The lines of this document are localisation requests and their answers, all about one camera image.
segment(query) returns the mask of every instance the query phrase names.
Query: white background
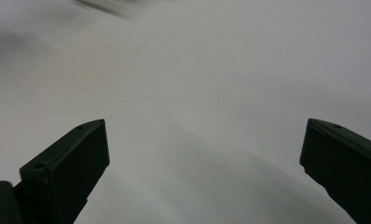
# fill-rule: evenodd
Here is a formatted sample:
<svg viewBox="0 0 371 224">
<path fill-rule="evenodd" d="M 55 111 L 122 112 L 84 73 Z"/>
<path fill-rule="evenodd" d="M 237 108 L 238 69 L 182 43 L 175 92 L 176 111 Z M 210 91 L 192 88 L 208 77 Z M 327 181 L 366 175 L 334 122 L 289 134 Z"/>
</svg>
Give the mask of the white background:
<svg viewBox="0 0 371 224">
<path fill-rule="evenodd" d="M 354 223 L 299 165 L 308 118 L 371 139 L 371 0 L 0 0 L 0 180 L 106 120 L 76 223 Z"/>
</svg>

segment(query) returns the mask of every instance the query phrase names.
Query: black plastic part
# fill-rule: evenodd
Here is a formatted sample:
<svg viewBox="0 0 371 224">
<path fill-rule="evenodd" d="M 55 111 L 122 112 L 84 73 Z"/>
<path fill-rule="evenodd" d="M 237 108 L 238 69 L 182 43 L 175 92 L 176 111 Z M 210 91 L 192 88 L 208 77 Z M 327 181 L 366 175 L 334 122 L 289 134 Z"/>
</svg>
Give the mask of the black plastic part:
<svg viewBox="0 0 371 224">
<path fill-rule="evenodd" d="M 371 141 L 309 119 L 300 163 L 359 224 L 371 224 Z"/>
<path fill-rule="evenodd" d="M 104 120 L 82 124 L 20 168 L 20 201 L 34 223 L 74 223 L 109 164 Z"/>
<path fill-rule="evenodd" d="M 22 224 L 21 213 L 12 185 L 0 181 L 0 224 Z"/>
</svg>

